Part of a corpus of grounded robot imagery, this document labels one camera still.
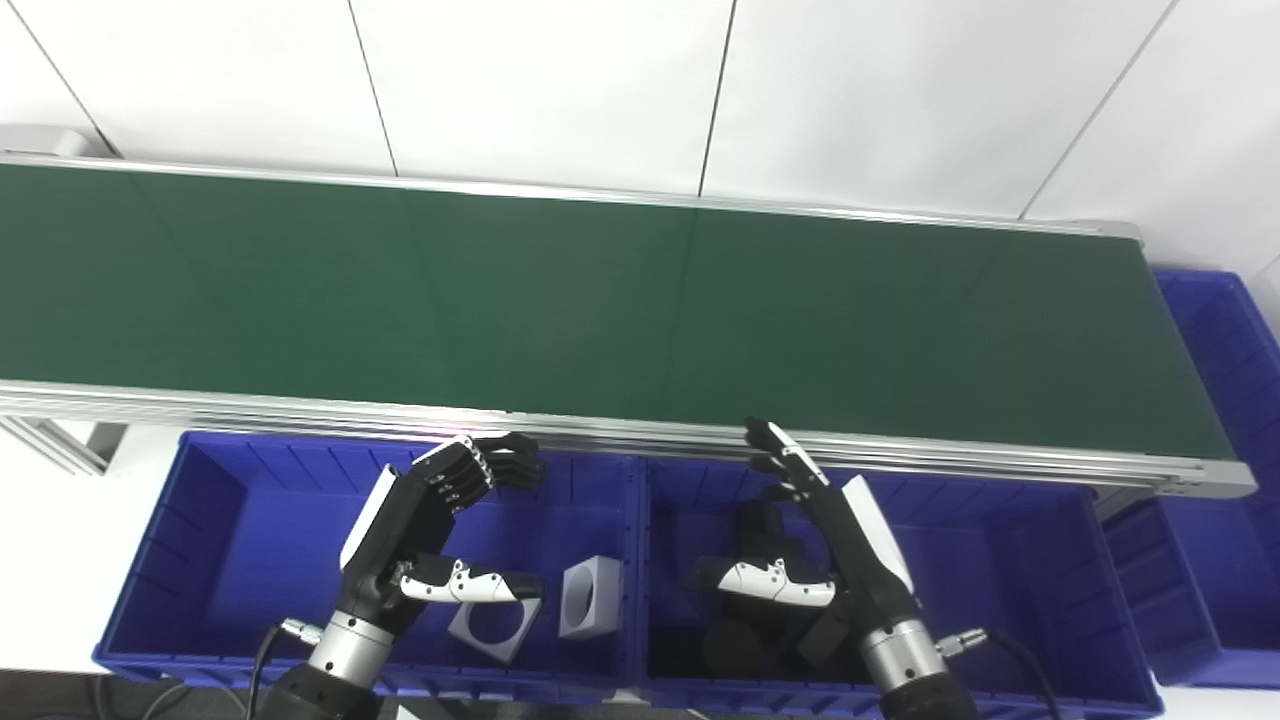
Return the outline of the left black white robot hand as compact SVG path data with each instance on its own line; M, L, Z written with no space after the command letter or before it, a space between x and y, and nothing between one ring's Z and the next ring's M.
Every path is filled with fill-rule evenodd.
M499 486L532 492L545 477L535 439L515 433L456 436L401 471L383 468L340 551L339 625L399 637L430 603L517 603L544 585L445 555L458 514Z

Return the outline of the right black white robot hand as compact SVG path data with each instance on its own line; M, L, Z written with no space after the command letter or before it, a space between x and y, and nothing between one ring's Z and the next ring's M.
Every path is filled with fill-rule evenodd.
M786 430L760 418L745 421L745 441L756 451L751 466L778 477L769 500L796 503L819 532L829 553L826 575L790 560L712 560L705 580L718 591L776 603L827 607L863 641L874 634L922 632L920 605L896 541L864 480L835 486L810 454Z

